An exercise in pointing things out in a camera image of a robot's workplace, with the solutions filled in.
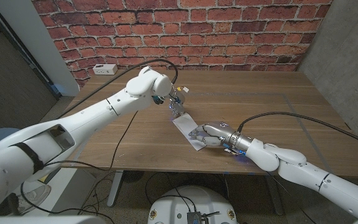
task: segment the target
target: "small white device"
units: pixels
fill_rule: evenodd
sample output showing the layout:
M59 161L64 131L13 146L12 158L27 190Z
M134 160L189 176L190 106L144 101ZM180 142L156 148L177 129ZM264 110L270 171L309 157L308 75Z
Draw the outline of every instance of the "small white device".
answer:
M96 64L92 69L97 75L114 75L118 70L116 64Z

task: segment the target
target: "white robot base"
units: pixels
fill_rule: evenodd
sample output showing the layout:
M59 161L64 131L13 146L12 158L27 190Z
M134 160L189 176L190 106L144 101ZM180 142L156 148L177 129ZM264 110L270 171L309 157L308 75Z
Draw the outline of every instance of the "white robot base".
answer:
M179 197L177 191L172 189L153 203L148 224L237 224L233 206L222 195L194 185L177 189L182 197L189 198L195 206L187 198Z

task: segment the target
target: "brick wall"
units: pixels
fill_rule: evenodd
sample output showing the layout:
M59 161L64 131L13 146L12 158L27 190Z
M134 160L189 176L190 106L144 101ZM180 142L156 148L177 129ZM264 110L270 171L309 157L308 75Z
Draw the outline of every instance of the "brick wall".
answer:
M82 86L96 63L294 71L332 0L33 0ZM154 68L171 69L155 63Z

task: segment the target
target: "cable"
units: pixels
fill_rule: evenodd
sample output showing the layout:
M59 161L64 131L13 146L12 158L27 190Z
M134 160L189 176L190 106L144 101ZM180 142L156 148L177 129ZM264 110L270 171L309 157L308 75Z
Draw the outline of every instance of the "cable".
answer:
M24 199L27 203L29 203L31 206L34 206L35 208L37 208L37 209L39 209L39 210L41 210L41 211L43 211L43 212L47 212L47 213L50 213L50 214L60 214L60 213L62 213L62 212L66 212L66 211L70 211L70 210L84 211L84 212L89 212L89 213L93 213L93 214L102 215L102 216L108 218L108 219L111 221L111 223L115 224L114 221L112 220L112 218L108 217L108 216L105 215L105 214L98 213L98 212L87 211L87 210L84 210L84 209L82 209L82 208L68 208L68 209L64 209L64 210L62 210L62 211L60 211L60 212L53 212L53 211L46 210L46 209L44 209L44 208L40 208L40 207L38 207L37 205L34 205L32 202L29 201L29 199L27 199L27 198L25 197L24 192L23 192L23 185L24 185L24 182L20 185L20 193L21 193L23 199Z
M309 216L308 214L306 214L306 212L301 208L301 206L298 204L298 202L296 202L296 200L293 198L292 194L290 194L289 191L288 191L276 178L274 178L274 176L273 176L272 174L270 174L270 173L267 172L267 171L266 171L266 173L267 173L269 176L271 176L271 177L273 178L273 180L276 181L276 183L278 183L278 184L286 191L286 193L288 193L288 195L289 195L289 196L291 197L291 199L298 205L299 209L303 212L303 214L305 214L306 217L308 217L311 222L313 222L314 224L316 224L316 222L315 222L312 218L310 218L310 216Z
M118 79L119 77L121 77L122 75L124 75L125 73L131 71L134 68L137 68L139 66L148 64L148 63L152 63L152 62L166 62L170 65L172 65L172 67L175 69L175 76L172 79L172 84L175 84L175 82L177 81L178 78L178 68L170 61L162 59L162 58L157 58L157 59L153 59L153 60L148 60L142 63L138 63L137 65L132 66L131 68L128 68L127 70L121 72L120 74L116 75L114 78L110 79L109 81L107 81L106 83L104 83L103 85L99 86L97 89L93 90L90 94L88 94L86 97L82 98L80 101L78 101L77 103L75 103L73 106L69 107L67 110L65 110L61 115L57 116L56 119L61 118L62 116L64 116L65 114L67 114L68 112L70 112L72 109L76 108L78 105L82 104L85 100L87 100L89 97L93 96L95 93L97 93L99 90L103 89L104 87L106 87L108 84L112 83L113 81L115 81L116 79Z
M310 117L308 117L308 116L303 116L303 115L300 115L300 114L288 113L288 112L279 112L279 111L268 112L268 113L262 113L262 114L258 114L258 115L252 116L252 117L246 119L245 121L243 121L243 122L240 124L239 128L237 129L237 131L238 131L238 132L241 132L241 131L242 131L242 127L244 126L244 124L245 124L246 122L252 120L252 119L260 118L260 117L268 116L268 115L275 115L275 114L288 115L288 116L294 116L294 117L297 117L297 118L307 119L307 120L309 120L309 121L313 121L313 122L322 124L322 125L324 125L324 126L327 126L327 127L329 127L329 128L332 128L332 129L334 129L334 130L336 130L336 131L339 131L340 133L343 133L343 134L345 134L345 135L347 135L347 136L350 136L350 137L352 137L352 138L358 140L358 136L356 136L355 134L352 134L352 133L350 133L350 132L347 132L347 131L345 131L345 130L343 130L343 129L341 129L341 128L338 128L338 127L336 127L336 126L333 126L333 125L331 125L331 124L325 123L324 121L320 121L320 120L318 120L318 119L310 118Z
M128 129L129 129L129 127L131 126L133 120L135 119L135 116L136 116L137 112L138 112L138 111L135 112L134 116L132 117L131 121L130 121L129 124L128 124L127 129L124 131L124 134L122 134L121 138L119 139L119 141L118 141L118 143L117 143L117 146L116 146L116 149L114 150L114 154L112 155L110 167L109 167L108 169L99 168L99 167L96 167L96 166L94 166L94 165L92 165L92 164L87 164L87 163L81 162L81 161L56 161L56 162L49 162L49 163L45 164L44 167L45 167L45 166L52 165L52 164L62 163L62 162L73 162L73 163L77 163L77 164L87 165L87 166L90 166L90 167L95 168L95 169L98 169L98 170L103 170L103 171L109 171L109 170L111 170L112 164L113 164L113 162L114 162L114 158L115 158L116 153L117 153L118 146L119 146L119 144L121 143L122 139L124 139L125 134L128 132Z

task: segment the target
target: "gray wall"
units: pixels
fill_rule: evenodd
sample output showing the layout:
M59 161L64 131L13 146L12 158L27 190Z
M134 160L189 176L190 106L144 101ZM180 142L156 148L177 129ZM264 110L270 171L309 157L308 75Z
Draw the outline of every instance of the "gray wall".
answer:
M358 1L333 1L298 70L358 135Z

